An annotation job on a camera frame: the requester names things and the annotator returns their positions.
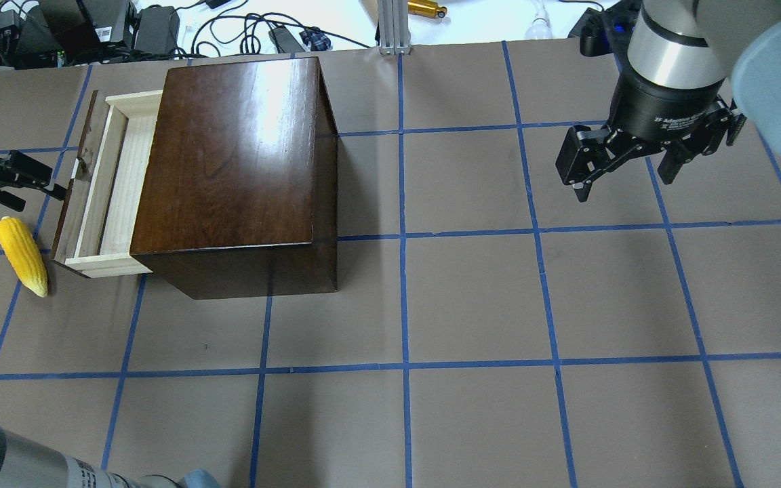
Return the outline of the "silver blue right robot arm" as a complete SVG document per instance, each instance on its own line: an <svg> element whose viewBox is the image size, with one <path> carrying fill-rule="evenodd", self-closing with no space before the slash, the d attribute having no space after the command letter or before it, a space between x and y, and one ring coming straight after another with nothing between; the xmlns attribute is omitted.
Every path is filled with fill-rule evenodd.
<svg viewBox="0 0 781 488"><path fill-rule="evenodd" d="M620 1L578 25L582 55L619 62L604 125L571 127L556 159L580 203L602 176L659 153L672 184L747 121L781 155L781 1Z"/></svg>

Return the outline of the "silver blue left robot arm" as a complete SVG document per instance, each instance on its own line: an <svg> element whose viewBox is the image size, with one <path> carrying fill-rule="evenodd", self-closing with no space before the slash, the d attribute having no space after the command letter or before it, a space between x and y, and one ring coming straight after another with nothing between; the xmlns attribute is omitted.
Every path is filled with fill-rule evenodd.
<svg viewBox="0 0 781 488"><path fill-rule="evenodd" d="M52 262L87 278L146 274L130 256L161 91L91 96L68 186L27 152L0 157L0 205L20 212L11 188L31 188L62 202ZM160 474L139 479L92 466L0 427L0 487L217 487L206 470L180 480Z"/></svg>

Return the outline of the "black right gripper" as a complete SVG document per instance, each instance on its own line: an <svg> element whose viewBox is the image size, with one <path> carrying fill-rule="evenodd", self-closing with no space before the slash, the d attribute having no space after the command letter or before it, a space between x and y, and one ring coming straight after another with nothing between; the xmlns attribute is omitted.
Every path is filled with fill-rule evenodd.
<svg viewBox="0 0 781 488"><path fill-rule="evenodd" d="M731 147L744 129L746 114L719 95L721 86L716 81L693 89L664 87L623 68L607 123L567 130L556 158L562 183L585 203L595 180L629 159L664 149L657 172L664 185L673 184L685 164L715 153L722 143Z"/></svg>

